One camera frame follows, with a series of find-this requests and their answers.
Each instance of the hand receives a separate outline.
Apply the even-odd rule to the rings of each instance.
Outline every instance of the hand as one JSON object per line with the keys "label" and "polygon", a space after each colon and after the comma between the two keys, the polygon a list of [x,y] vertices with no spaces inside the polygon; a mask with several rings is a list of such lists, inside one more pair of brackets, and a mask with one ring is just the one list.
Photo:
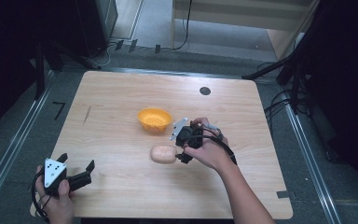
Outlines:
{"label": "hand", "polygon": [[73,223],[74,217],[74,205],[72,204],[71,199],[69,198],[69,182],[65,179],[61,181],[58,188],[58,193],[60,195],[59,199],[51,197],[46,194],[45,188],[42,182],[42,176],[39,176],[36,180],[36,190],[41,199],[41,206],[45,206],[44,210],[48,214],[48,220],[51,224],[67,224]]}
{"label": "hand", "polygon": [[[192,121],[192,124],[208,124],[209,121],[207,118],[197,118]],[[218,131],[211,130],[216,135],[219,134]],[[203,131],[203,135],[213,136],[212,133],[208,131]],[[223,142],[228,145],[228,140],[224,137]],[[188,145],[184,146],[185,154],[196,158],[202,164],[215,169],[218,171],[224,166],[234,164],[229,158],[228,154],[225,152],[222,147],[220,147],[217,143],[208,138],[202,139],[202,147],[192,148]]]}

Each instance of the cable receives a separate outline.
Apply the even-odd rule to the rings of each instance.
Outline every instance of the cable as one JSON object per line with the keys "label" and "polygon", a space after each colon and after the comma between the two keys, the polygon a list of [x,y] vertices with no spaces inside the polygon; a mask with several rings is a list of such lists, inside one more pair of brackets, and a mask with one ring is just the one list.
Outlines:
{"label": "cable", "polygon": [[171,50],[179,50],[181,49],[185,43],[187,42],[187,38],[188,38],[188,21],[190,20],[190,11],[191,11],[191,4],[193,3],[193,0],[190,0],[190,5],[188,6],[188,14],[187,14],[187,23],[186,23],[186,38],[185,38],[185,41],[183,42],[183,44],[178,47],[178,48],[175,48],[175,49],[171,49]]}
{"label": "cable", "polygon": [[39,176],[41,176],[43,174],[44,174],[44,171],[42,169],[39,171],[39,173],[37,173],[34,176],[34,180],[33,180],[32,186],[31,186],[31,197],[32,197],[32,202],[34,203],[34,208],[36,209],[36,212],[42,218],[46,218],[48,216],[48,214],[42,208],[40,208],[39,203],[36,201],[36,189],[35,189],[37,178],[39,178]]}
{"label": "cable", "polygon": [[279,102],[277,103],[274,103],[275,100],[283,93],[285,92],[288,92],[288,91],[291,91],[291,90],[286,90],[286,91],[281,91],[279,92],[277,95],[274,96],[274,98],[271,100],[271,104],[269,107],[265,108],[264,109],[264,112],[266,113],[266,118],[268,119],[267,121],[267,124],[268,124],[268,127],[269,127],[269,132],[271,134],[271,138],[273,139],[273,127],[272,127],[272,118],[278,114],[281,110],[283,110],[286,105],[288,104],[291,104],[291,103],[296,103],[297,106],[299,106],[299,103],[302,103],[304,102],[308,97],[304,97],[302,99],[297,99],[295,102],[293,102],[291,99],[283,99],[283,100],[280,100]]}
{"label": "cable", "polygon": [[107,61],[107,63],[103,63],[103,64],[100,64],[100,63],[96,63],[96,62],[94,62],[92,59],[90,59],[90,58],[87,58],[87,60],[88,61],[90,61],[91,63],[94,63],[95,65],[98,65],[98,66],[105,66],[105,65],[108,65],[109,63],[110,63],[110,53],[109,53],[109,50],[113,47],[113,46],[115,46],[116,44],[113,44],[113,45],[111,45],[111,46],[109,46],[107,49],[106,49],[106,54],[107,54],[107,56],[108,56],[108,61]]}

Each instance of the power cord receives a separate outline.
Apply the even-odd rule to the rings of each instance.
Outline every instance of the power cord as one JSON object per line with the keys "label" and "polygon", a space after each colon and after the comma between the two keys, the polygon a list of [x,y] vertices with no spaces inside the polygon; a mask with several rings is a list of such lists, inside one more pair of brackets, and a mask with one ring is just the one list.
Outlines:
{"label": "power cord", "polygon": [[91,63],[93,63],[93,64],[95,64],[95,65],[98,65],[98,66],[105,66],[105,65],[108,65],[108,64],[110,64],[110,53],[109,53],[109,50],[113,47],[113,46],[115,46],[116,44],[113,44],[113,45],[111,45],[111,46],[109,46],[107,49],[106,49],[106,54],[107,54],[107,56],[108,56],[108,61],[107,61],[107,63],[96,63],[96,62],[94,62],[92,59],[90,59],[90,58],[87,58],[87,60],[89,61],[89,62],[91,62]]}
{"label": "power cord", "polygon": [[281,110],[283,110],[287,105],[291,104],[291,103],[296,103],[296,106],[297,106],[297,110],[298,110],[298,107],[303,104],[307,99],[308,97],[304,97],[304,98],[301,98],[301,99],[297,99],[295,102],[292,102],[291,99],[283,99],[283,100],[280,100],[279,102],[276,102],[276,99],[283,93],[286,93],[286,92],[289,92],[291,90],[286,90],[286,91],[281,91],[279,92],[277,95],[274,96],[274,98],[271,100],[271,103],[270,103],[270,106],[268,106],[267,108],[264,109],[264,112],[266,113],[266,118],[268,120],[268,127],[269,127],[269,131],[270,131],[270,134],[271,134],[271,138],[273,139],[273,127],[272,127],[272,118],[277,115]]}

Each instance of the finger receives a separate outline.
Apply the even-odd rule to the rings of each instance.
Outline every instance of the finger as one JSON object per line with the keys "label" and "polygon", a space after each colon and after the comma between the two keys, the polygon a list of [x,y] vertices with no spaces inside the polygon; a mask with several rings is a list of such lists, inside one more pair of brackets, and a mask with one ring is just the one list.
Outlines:
{"label": "finger", "polygon": [[207,118],[196,118],[192,122],[194,124],[207,124],[207,123],[209,123]]}
{"label": "finger", "polygon": [[198,151],[193,147],[185,147],[184,152],[185,152],[185,154],[187,154],[191,157],[194,157],[194,158],[197,157],[197,153],[198,153]]}
{"label": "finger", "polygon": [[[39,173],[41,169],[42,167],[38,166],[36,169],[36,173]],[[34,186],[36,187],[36,191],[39,194],[39,197],[43,198],[46,195],[46,192],[45,192],[45,187],[43,185],[42,176],[39,176],[36,179],[36,183],[34,184]]]}
{"label": "finger", "polygon": [[60,203],[62,205],[66,205],[71,202],[71,200],[69,199],[69,190],[69,182],[68,180],[64,179],[58,186],[58,193],[60,194]]}

